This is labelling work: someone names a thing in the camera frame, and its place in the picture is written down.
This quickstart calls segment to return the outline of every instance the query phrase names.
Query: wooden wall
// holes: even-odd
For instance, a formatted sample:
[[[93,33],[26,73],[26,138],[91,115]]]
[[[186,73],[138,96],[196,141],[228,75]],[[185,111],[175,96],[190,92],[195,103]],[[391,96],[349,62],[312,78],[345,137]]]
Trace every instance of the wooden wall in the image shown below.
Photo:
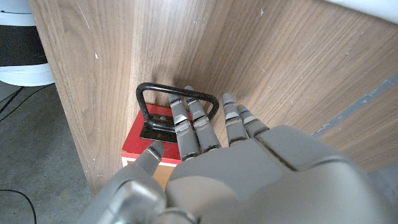
[[[191,85],[219,99],[230,92],[270,127],[311,134],[398,71],[397,25],[324,1],[37,0],[31,7],[94,194],[121,167],[142,82]],[[398,90],[391,91],[377,101],[385,108],[396,105]],[[398,114],[379,113],[367,106],[322,139],[367,171],[398,161],[398,131],[386,127]],[[368,128],[374,116],[386,119]],[[222,111],[213,124],[225,146]],[[388,149],[355,149],[386,128]]]

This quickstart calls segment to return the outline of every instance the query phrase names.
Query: wooden surface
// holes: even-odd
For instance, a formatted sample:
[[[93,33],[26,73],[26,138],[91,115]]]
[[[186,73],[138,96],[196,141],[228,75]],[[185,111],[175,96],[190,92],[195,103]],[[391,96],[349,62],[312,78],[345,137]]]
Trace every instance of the wooden surface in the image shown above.
[[[230,92],[270,127],[310,134],[398,71],[398,26],[324,1],[31,6],[94,194],[121,167],[142,82],[191,85],[219,99]],[[146,97],[167,104],[165,95]],[[225,146],[222,111],[213,124]]]
[[[320,139],[371,172],[398,161],[397,127],[398,85],[395,85]]]

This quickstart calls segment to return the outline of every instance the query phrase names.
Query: gray floor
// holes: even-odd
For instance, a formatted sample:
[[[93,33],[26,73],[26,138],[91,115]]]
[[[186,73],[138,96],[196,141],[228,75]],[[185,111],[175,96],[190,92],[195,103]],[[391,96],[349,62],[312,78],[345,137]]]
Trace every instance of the gray floor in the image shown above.
[[[23,89],[0,119],[39,88]],[[91,196],[55,85],[32,95],[0,122],[0,153],[0,189],[26,194],[37,223],[75,223]],[[398,163],[369,177],[398,203]],[[33,223],[27,200],[0,192],[0,223]]]

